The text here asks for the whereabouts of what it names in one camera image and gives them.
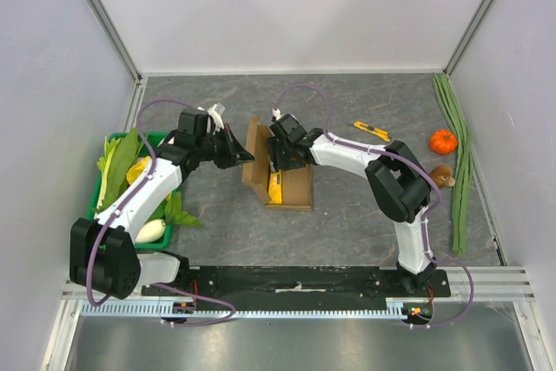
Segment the brown cardboard box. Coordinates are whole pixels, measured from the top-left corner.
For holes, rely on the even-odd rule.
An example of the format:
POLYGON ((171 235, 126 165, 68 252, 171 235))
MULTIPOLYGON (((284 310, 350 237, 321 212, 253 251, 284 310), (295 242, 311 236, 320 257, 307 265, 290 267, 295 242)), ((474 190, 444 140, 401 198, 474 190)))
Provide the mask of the brown cardboard box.
POLYGON ((268 153, 271 131, 251 116, 245 149, 255 159, 242 167, 242 183, 249 186, 266 209, 282 211, 311 211, 313 209, 313 169, 281 170, 276 168, 268 153))

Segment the yellow utility knife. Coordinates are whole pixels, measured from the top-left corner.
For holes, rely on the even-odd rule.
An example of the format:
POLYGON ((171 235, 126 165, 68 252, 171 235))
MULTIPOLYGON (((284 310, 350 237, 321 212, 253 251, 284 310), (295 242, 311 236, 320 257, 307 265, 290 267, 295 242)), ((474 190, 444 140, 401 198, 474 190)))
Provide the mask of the yellow utility knife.
POLYGON ((364 123, 362 121, 356 121, 354 123, 354 127, 367 132, 369 134, 372 134, 374 136, 379 137, 382 141, 385 142, 391 142, 391 136, 389 135, 389 133, 387 131, 385 131, 384 129, 379 129, 379 128, 375 128, 374 126, 369 125, 368 123, 364 123))

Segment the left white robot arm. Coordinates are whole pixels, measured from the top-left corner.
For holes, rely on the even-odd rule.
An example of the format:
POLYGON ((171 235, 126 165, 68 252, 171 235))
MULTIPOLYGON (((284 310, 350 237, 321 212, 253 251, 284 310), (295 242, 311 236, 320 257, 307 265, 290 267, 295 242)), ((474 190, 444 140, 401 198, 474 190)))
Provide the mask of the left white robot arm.
POLYGON ((137 253, 140 229, 163 198, 176 190, 201 163, 228 169, 254 157, 222 120, 224 108, 185 109, 177 129, 154 149, 155 159, 138 179, 92 220, 80 218, 70 231, 69 278, 88 292, 117 299, 158 282, 171 295, 183 295, 191 280, 177 255, 137 253))

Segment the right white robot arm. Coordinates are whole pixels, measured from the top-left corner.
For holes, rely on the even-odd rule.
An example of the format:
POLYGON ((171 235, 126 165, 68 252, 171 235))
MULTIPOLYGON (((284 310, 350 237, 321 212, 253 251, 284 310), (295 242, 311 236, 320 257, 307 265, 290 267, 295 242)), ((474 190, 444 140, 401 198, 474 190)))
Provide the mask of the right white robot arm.
POLYGON ((394 222, 400 290, 411 296, 425 290, 434 264, 423 239, 421 217, 428 209, 432 186, 409 147, 400 141, 388 146, 349 141, 319 128, 307 131, 294 116, 278 109, 273 110, 270 131, 273 168, 333 167, 368 181, 379 209, 394 222))

